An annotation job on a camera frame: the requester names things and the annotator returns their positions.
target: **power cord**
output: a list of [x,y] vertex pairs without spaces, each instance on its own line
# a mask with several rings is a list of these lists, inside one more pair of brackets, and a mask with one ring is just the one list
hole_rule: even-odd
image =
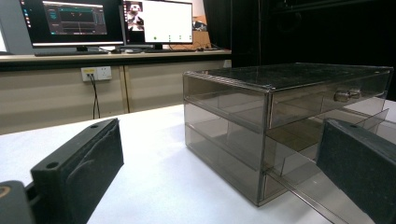
[[91,84],[92,84],[93,90],[95,92],[95,99],[93,101],[93,119],[95,119],[95,108],[96,107],[97,107],[97,111],[98,111],[98,117],[100,118],[100,108],[99,108],[98,94],[97,94],[97,91],[96,91],[95,78],[94,78],[93,74],[88,74],[88,77],[91,80]]

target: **white tabletop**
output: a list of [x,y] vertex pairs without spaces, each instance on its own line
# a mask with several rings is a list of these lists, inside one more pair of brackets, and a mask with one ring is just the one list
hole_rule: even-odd
[[[182,105],[118,118],[124,165],[89,223],[330,223],[290,192],[246,200],[187,149]],[[0,135],[0,182],[31,183],[33,166],[97,121]]]

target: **acrylic drawer unit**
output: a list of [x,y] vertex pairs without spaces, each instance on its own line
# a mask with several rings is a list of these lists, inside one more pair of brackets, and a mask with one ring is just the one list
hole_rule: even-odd
[[318,174],[324,119],[381,114],[392,72],[314,63],[185,72],[186,145],[263,205]]

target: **power outlet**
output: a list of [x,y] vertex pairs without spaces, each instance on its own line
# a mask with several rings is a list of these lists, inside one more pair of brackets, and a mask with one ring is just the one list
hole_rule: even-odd
[[111,79],[111,67],[96,67],[96,74],[98,75],[98,80]]
[[99,80],[95,67],[81,68],[81,74],[82,74],[82,81],[91,81],[90,76],[93,76],[95,80]]

